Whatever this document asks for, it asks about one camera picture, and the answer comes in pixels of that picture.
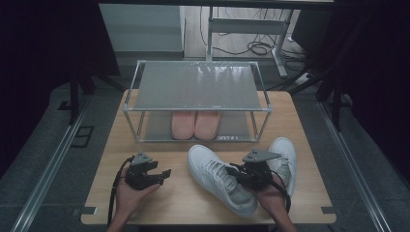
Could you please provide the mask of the pink slipper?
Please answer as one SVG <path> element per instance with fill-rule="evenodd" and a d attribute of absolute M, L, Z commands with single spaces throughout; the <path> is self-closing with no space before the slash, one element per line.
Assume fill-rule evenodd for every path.
<path fill-rule="evenodd" d="M 217 136 L 221 114 L 218 111 L 198 111 L 194 135 L 198 139 L 211 140 Z"/>
<path fill-rule="evenodd" d="M 175 139 L 190 139 L 194 133 L 195 112 L 174 111 L 171 121 L 171 133 Z"/>

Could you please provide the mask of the person's right hand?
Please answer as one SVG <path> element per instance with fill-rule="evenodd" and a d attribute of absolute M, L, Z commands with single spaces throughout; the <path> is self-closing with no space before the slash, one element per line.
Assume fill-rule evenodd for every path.
<path fill-rule="evenodd" d="M 285 197 L 282 193 L 272 185 L 258 191 L 256 197 L 262 208 L 268 213 L 278 213 L 279 211 L 286 211 Z"/>

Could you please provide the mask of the aluminium floor rail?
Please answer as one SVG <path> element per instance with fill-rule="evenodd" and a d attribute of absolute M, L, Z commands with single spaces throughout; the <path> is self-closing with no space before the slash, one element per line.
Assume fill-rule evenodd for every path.
<path fill-rule="evenodd" d="M 85 97 L 80 104 L 78 116 L 66 129 L 62 140 L 54 151 L 53 155 L 49 159 L 40 179 L 35 184 L 32 192 L 30 193 L 26 203 L 21 209 L 18 217 L 15 220 L 10 232 L 28 232 L 32 222 L 34 221 L 39 209 L 41 208 L 44 199 L 50 189 L 55 176 L 60 169 L 63 160 L 68 153 L 74 137 L 83 121 L 83 118 L 88 110 L 91 96 Z"/>
<path fill-rule="evenodd" d="M 330 131 L 333 140 L 335 141 L 337 148 L 342 156 L 348 172 L 358 190 L 358 193 L 364 202 L 368 214 L 378 232 L 392 232 L 392 229 L 385 218 L 385 214 L 381 209 L 376 197 L 370 190 L 362 171 L 356 163 L 353 154 L 348 147 L 343 135 L 337 130 L 337 127 L 333 124 L 331 118 L 331 111 L 324 102 L 319 102 L 318 108 L 326 121 L 328 130 Z"/>

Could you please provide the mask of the white cabinet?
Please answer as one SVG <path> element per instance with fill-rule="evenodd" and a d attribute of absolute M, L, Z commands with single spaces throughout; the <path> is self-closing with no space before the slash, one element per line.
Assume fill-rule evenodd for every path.
<path fill-rule="evenodd" d="M 183 52 L 185 8 L 99 4 L 115 52 Z"/>

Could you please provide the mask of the dark curtain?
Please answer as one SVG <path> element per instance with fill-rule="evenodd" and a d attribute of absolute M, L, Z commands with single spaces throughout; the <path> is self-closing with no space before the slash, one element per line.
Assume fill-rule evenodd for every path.
<path fill-rule="evenodd" d="M 0 0 L 0 178 L 48 106 L 51 92 L 75 77 L 119 68 L 100 0 Z"/>
<path fill-rule="evenodd" d="M 368 17 L 336 73 L 359 123 L 410 184 L 410 0 L 368 0 L 331 16 L 324 51 L 338 52 Z"/>

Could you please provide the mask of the person's left hand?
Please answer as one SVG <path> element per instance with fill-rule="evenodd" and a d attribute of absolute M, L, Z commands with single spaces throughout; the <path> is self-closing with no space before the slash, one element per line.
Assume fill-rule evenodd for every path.
<path fill-rule="evenodd" d="M 141 202 L 151 193 L 154 193 L 161 186 L 152 185 L 143 190 L 131 188 L 124 178 L 121 178 L 117 187 L 116 212 L 111 225 L 126 224 L 133 213 L 138 209 Z"/>

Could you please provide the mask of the white power strip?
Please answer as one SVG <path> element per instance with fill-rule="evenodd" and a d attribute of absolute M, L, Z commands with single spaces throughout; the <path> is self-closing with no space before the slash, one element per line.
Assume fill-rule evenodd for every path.
<path fill-rule="evenodd" d="M 301 85 L 305 82 L 307 82 L 308 80 L 310 80 L 312 78 L 312 75 L 308 72 L 305 72 L 304 74 L 302 74 L 296 81 L 295 84 L 296 85 Z"/>

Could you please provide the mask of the black box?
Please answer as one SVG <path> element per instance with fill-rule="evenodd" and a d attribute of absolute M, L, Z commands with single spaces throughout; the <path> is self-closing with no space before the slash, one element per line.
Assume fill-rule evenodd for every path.
<path fill-rule="evenodd" d="M 331 11 L 300 10 L 292 40 L 309 58 L 324 52 L 331 39 Z"/>

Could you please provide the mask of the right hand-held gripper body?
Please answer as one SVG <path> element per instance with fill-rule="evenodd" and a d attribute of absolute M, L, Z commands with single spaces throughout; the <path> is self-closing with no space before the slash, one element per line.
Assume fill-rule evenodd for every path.
<path fill-rule="evenodd" d="M 252 149 L 243 157 L 243 164 L 240 166 L 237 181 L 248 189 L 259 191 L 267 187 L 272 180 L 272 171 L 267 161 L 275 160 L 280 154 Z"/>

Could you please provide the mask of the grey metal shoe rack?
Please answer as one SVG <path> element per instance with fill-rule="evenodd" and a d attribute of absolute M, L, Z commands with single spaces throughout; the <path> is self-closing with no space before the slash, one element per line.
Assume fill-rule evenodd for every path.
<path fill-rule="evenodd" d="M 139 61 L 123 112 L 136 142 L 175 142 L 175 111 L 217 112 L 217 142 L 257 142 L 272 105 L 255 62 Z"/>

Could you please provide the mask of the black metal stand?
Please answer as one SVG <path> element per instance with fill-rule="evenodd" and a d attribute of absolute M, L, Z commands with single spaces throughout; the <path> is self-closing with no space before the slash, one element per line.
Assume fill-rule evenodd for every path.
<path fill-rule="evenodd" d="M 69 110 L 71 112 L 70 125 L 79 117 L 79 90 L 82 90 L 85 95 L 95 94 L 97 87 L 93 81 L 93 77 L 96 77 L 120 92 L 126 90 L 122 84 L 114 80 L 109 74 L 97 71 L 91 67 L 75 65 L 70 72 L 70 100 L 62 101 L 59 106 L 59 110 Z"/>
<path fill-rule="evenodd" d="M 304 67 L 304 71 L 311 69 L 319 70 L 319 72 L 308 81 L 303 84 L 287 90 L 287 87 L 294 83 L 302 76 L 299 72 L 290 80 L 286 80 L 282 87 L 282 90 L 288 92 L 291 96 L 298 94 L 306 88 L 313 86 L 320 82 L 318 90 L 315 93 L 315 99 L 319 102 L 326 101 L 329 96 L 333 96 L 331 104 L 332 114 L 331 122 L 339 131 L 339 113 L 342 107 L 341 94 L 342 94 L 342 67 L 347 60 L 347 55 L 352 49 L 354 41 L 357 39 L 361 31 L 361 22 L 355 21 L 340 25 L 337 29 L 337 34 L 332 39 L 331 44 L 322 53 L 319 53 L 314 58 L 311 58 L 307 65 Z"/>

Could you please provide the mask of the white metal desk frame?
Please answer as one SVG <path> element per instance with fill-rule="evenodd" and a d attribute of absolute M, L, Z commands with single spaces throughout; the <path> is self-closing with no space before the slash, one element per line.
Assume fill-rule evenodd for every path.
<path fill-rule="evenodd" d="M 288 74 L 284 63 L 280 58 L 280 52 L 288 32 L 293 16 L 293 10 L 282 10 L 278 19 L 244 19 L 214 17 L 214 8 L 209 8 L 206 60 L 213 59 L 213 35 L 217 33 L 227 34 L 254 34 L 266 36 L 278 36 L 270 53 L 272 54 L 279 76 L 287 78 Z"/>

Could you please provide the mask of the white sneaker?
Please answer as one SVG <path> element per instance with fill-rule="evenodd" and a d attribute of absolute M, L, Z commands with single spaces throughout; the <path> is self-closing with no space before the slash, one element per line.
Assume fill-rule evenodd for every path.
<path fill-rule="evenodd" d="M 188 151 L 188 166 L 195 181 L 234 214 L 250 217 L 256 211 L 256 196 L 245 190 L 236 178 L 227 172 L 227 168 L 235 167 L 222 161 L 209 148 L 193 145 Z"/>
<path fill-rule="evenodd" d="M 286 137 L 278 137 L 272 142 L 269 152 L 278 155 L 278 158 L 268 160 L 268 166 L 280 176 L 287 193 L 292 196 L 297 172 L 297 156 L 293 143 Z"/>

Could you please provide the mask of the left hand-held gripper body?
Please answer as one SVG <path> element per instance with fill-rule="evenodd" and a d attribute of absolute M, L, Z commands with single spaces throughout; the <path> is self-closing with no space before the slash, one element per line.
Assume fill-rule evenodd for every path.
<path fill-rule="evenodd" d="M 153 185 L 161 185 L 162 182 L 156 182 L 154 176 L 149 175 L 146 168 L 146 163 L 155 161 L 150 158 L 146 153 L 139 151 L 131 161 L 125 181 L 133 189 L 143 190 Z"/>

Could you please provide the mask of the black floor bracket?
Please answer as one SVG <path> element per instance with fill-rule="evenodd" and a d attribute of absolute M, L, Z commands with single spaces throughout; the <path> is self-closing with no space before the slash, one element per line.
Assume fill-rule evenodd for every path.
<path fill-rule="evenodd" d="M 71 147 L 87 148 L 91 140 L 94 128 L 94 126 L 80 126 L 77 132 L 75 133 Z"/>

